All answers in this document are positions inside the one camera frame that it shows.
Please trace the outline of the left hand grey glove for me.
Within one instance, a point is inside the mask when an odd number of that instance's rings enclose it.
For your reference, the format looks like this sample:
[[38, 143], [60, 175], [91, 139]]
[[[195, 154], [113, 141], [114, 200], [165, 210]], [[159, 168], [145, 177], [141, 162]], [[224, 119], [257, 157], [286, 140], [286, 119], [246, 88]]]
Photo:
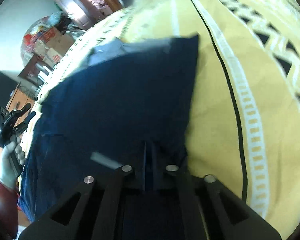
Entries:
[[[1, 155], [0, 182], [11, 191], [15, 190], [18, 177], [26, 163], [25, 152], [21, 148], [20, 142], [21, 139], [13, 135], [10, 138], [10, 143], [3, 148]], [[17, 172], [17, 165], [13, 162], [14, 157], [21, 167], [21, 172]]]

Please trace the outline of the red sleeve left forearm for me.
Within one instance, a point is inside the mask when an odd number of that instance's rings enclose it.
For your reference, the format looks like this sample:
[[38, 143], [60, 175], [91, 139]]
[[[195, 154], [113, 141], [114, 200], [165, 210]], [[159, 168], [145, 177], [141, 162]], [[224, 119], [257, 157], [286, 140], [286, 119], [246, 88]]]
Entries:
[[18, 234], [18, 194], [0, 182], [0, 239], [16, 239]]

